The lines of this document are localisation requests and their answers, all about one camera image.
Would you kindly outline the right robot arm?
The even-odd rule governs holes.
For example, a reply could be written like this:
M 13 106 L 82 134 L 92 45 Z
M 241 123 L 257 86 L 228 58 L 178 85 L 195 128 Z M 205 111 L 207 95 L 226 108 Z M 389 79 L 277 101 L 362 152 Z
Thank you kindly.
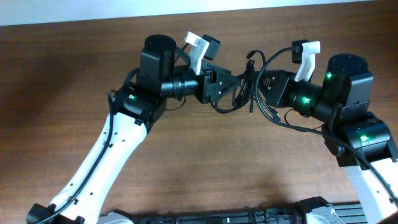
M 365 59 L 332 56 L 323 84 L 262 67 L 254 82 L 266 104 L 323 122 L 318 132 L 345 171 L 368 223 L 397 214 L 397 146 L 387 124 L 368 110 L 373 75 Z

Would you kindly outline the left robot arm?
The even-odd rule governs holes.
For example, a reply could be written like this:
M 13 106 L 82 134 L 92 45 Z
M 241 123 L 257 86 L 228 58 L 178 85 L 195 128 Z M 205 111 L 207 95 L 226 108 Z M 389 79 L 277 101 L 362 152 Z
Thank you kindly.
M 91 151 L 48 206 L 35 204 L 27 223 L 96 223 L 124 164 L 167 107 L 167 100 L 195 96 L 216 103 L 239 86 L 239 78 L 212 64 L 221 43 L 188 32 L 185 45 L 154 34 L 145 39 L 140 66 L 108 93 L 109 115 Z

